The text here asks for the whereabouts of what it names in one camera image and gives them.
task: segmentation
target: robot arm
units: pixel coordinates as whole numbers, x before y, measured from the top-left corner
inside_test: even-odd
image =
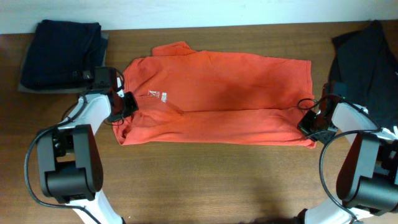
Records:
[[[366,116],[365,108],[342,99],[340,83],[327,83],[324,96],[331,96],[320,106],[320,112],[309,111],[298,125],[314,141],[327,144],[333,140],[338,129],[351,144],[348,156],[340,170],[334,198],[356,215],[358,220],[398,212],[398,140],[387,129],[378,128]],[[376,133],[355,130],[377,130]],[[352,223],[353,217],[336,206],[330,198],[321,205],[304,210],[297,223]]]
[[[124,223],[102,191],[103,168],[94,139],[103,120],[119,121],[138,109],[132,93],[124,94],[119,81],[116,69],[97,68],[90,89],[79,97],[75,109],[37,141],[43,194],[73,206],[69,208],[74,208],[84,223]],[[67,154],[74,158],[65,159]]]

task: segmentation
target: black cable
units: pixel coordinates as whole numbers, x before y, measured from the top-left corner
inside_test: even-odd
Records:
[[[119,122],[120,120],[122,121],[121,124],[113,124],[113,123],[115,123],[115,122]],[[105,122],[105,120],[104,120],[103,123],[106,124],[106,125],[109,125],[109,126],[120,126],[120,125],[123,125],[123,124],[124,124],[124,118],[119,119],[119,120],[116,120],[116,121],[113,121],[112,123],[107,123],[107,122]]]
[[[301,102],[307,101],[307,100],[312,101],[312,102],[314,102],[315,104],[314,104],[313,106],[309,107],[309,108],[302,108],[302,107],[300,107]],[[325,100],[325,99],[322,99],[322,98],[321,98],[321,99],[318,101],[318,100],[314,100],[314,99],[311,99],[311,98],[304,98],[304,99],[301,99],[301,100],[297,103],[297,108],[300,109],[300,110],[310,110],[310,109],[316,108],[323,100]]]
[[[344,102],[344,103],[349,104],[352,108],[354,108],[354,109],[357,110],[359,113],[361,113],[361,114],[363,114],[365,117],[367,117],[367,119],[369,119],[370,121],[372,121],[372,123],[376,126],[376,129],[365,129],[365,130],[346,131],[346,132],[344,132],[344,133],[341,133],[341,134],[336,135],[335,137],[333,137],[331,140],[329,140],[329,141],[324,145],[324,147],[323,147],[322,150],[321,150],[320,157],[319,157],[319,176],[320,176],[320,180],[321,180],[322,187],[323,187],[323,189],[325,190],[327,196],[328,196],[328,197],[330,198],[330,200],[331,200],[334,204],[336,204],[339,208],[341,208],[341,209],[344,210],[345,212],[349,213],[349,214],[353,217],[353,219],[358,220],[358,218],[356,217],[356,215],[355,215],[351,210],[349,210],[348,208],[345,208],[342,204],[339,203],[339,201],[337,201],[337,200],[334,198],[334,196],[332,196],[332,194],[330,193],[328,187],[326,186],[325,178],[324,178],[324,176],[323,176],[323,158],[324,158],[324,156],[325,156],[326,150],[328,149],[329,145],[330,145],[333,141],[335,141],[336,139],[338,139],[338,138],[340,138],[340,137],[343,137],[343,136],[346,136],[346,135],[349,135],[349,134],[359,134],[359,133],[364,133],[364,132],[367,132],[367,133],[378,133],[378,132],[382,131],[382,128],[381,128],[380,125],[378,125],[378,124],[375,122],[375,120],[372,119],[372,117],[370,117],[370,115],[368,115],[366,112],[364,112],[364,110],[363,110],[362,108],[358,108],[358,107],[357,107],[356,105],[354,105],[352,102],[350,102],[350,101],[348,101],[348,100],[346,100],[346,99],[344,99],[343,97],[338,96],[338,95],[333,95],[333,94],[325,95],[325,96],[322,97],[317,103],[315,103],[315,105],[313,105],[313,106],[310,107],[310,108],[301,108],[301,107],[300,107],[300,103],[301,103],[302,101],[304,101],[304,100],[313,100],[313,99],[309,99],[309,98],[302,99],[302,100],[300,100],[300,101],[298,102],[297,107],[298,107],[299,109],[301,109],[301,110],[310,110],[310,109],[316,107],[317,105],[319,105],[323,100],[325,100],[325,99],[327,99],[327,98],[331,98],[331,97],[336,97],[336,98],[338,98],[341,102]]]
[[[317,131],[317,132],[315,132],[315,133],[306,135],[305,138],[309,139],[309,138],[312,137],[312,136],[315,136],[315,135],[317,135],[317,134],[319,134],[319,133],[324,133],[324,132],[327,132],[327,131],[328,131],[328,130]]]
[[[74,107],[78,104],[78,102],[79,102],[79,101],[77,101],[76,103],[70,105],[70,107],[68,107],[68,109],[67,109],[65,112],[63,112],[63,114],[62,114],[62,116],[61,116],[61,121],[63,121],[63,120],[65,119],[65,116],[67,115],[67,113],[68,113],[72,108],[74,108]]]
[[[90,218],[92,218],[94,222],[96,222],[97,224],[101,224],[85,207],[76,206],[76,205],[55,205],[55,204],[46,203],[46,202],[41,201],[39,198],[37,198],[35,193],[33,193],[33,190],[31,188],[30,182],[29,182],[29,175],[28,175],[29,157],[30,157],[30,154],[31,154],[34,146],[37,144],[37,142],[40,140],[41,137],[43,137],[47,133],[53,131],[55,128],[59,128],[61,126],[64,126],[66,124],[73,122],[73,120],[75,120],[83,112],[83,110],[86,108],[86,105],[87,105],[87,99],[86,99],[86,96],[84,96],[84,95],[82,95],[82,97],[84,100],[83,105],[81,106],[81,108],[78,110],[78,112],[74,116],[72,116],[70,119],[66,120],[65,122],[56,124],[54,126],[51,126],[47,129],[41,131],[38,135],[36,135],[36,137],[34,138],[32,143],[30,144],[28,151],[26,152],[26,156],[25,156],[25,164],[24,164],[25,183],[26,183],[26,187],[27,187],[27,190],[28,190],[30,196],[32,196],[32,198],[35,200],[35,202],[37,202],[39,205],[43,205],[43,206],[50,207],[50,208],[79,209],[82,212],[85,212]]]

